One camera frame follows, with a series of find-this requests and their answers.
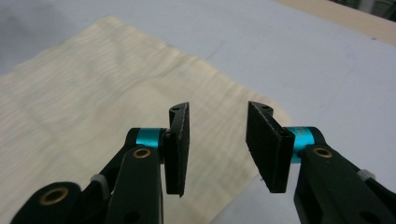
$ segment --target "fabric sheet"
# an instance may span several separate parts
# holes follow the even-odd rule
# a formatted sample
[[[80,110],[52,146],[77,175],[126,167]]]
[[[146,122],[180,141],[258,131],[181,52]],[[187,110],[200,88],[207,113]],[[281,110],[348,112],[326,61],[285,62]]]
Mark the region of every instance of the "fabric sheet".
[[[274,102],[210,64],[114,17],[0,76],[0,219],[52,182],[85,188],[133,127],[169,127],[190,102],[185,195],[163,198],[165,223],[208,223],[258,173],[245,143],[248,101]]]

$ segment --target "brass screw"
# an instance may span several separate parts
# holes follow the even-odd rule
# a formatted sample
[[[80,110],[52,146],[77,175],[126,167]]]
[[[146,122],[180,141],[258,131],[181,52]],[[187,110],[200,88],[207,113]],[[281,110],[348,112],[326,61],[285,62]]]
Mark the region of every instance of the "brass screw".
[[[328,149],[321,148],[321,147],[314,148],[314,153],[320,157],[323,157],[323,158],[331,158],[332,157],[332,153]]]
[[[134,157],[137,159],[144,159],[151,154],[151,151],[146,148],[140,148],[134,152]]]
[[[51,189],[41,196],[40,203],[45,206],[56,204],[63,200],[68,193],[69,189],[65,187]]]

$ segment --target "white table surface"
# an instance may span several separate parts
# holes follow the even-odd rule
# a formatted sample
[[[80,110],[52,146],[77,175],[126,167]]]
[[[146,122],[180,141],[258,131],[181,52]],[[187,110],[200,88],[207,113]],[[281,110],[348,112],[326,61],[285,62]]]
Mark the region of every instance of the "white table surface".
[[[106,15],[271,97],[396,191],[396,47],[274,0],[3,0],[0,74]]]

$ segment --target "teal cylindrical spacer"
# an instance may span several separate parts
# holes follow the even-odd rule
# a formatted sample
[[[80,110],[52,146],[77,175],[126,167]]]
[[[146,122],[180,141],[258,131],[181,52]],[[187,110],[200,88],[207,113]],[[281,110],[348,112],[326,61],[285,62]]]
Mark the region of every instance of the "teal cylindrical spacer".
[[[136,143],[158,149],[160,144],[160,128],[141,128],[137,133]]]
[[[315,144],[314,135],[307,127],[287,127],[286,129],[288,129],[295,135],[293,157],[291,158],[291,163],[300,163],[301,159],[298,156],[299,151],[303,150],[308,145]]]

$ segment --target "wooden edge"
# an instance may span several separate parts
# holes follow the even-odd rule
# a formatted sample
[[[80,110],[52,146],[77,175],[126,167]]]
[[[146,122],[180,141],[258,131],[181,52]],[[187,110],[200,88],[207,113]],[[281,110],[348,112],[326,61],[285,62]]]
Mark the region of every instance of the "wooden edge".
[[[396,46],[396,22],[327,0],[276,1]]]

